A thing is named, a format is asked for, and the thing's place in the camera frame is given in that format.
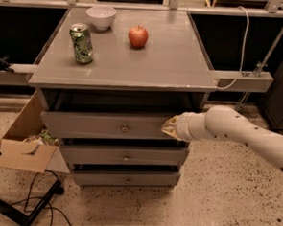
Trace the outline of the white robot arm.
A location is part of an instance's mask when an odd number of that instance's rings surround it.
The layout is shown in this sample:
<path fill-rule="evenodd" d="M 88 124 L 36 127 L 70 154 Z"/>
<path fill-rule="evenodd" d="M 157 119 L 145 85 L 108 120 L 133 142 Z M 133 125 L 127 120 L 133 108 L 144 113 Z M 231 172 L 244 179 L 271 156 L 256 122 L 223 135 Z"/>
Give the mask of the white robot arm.
<path fill-rule="evenodd" d="M 162 125 L 161 131 L 183 142 L 211 139 L 240 143 L 283 172 L 283 135 L 252 124 L 228 106 L 175 115 Z"/>

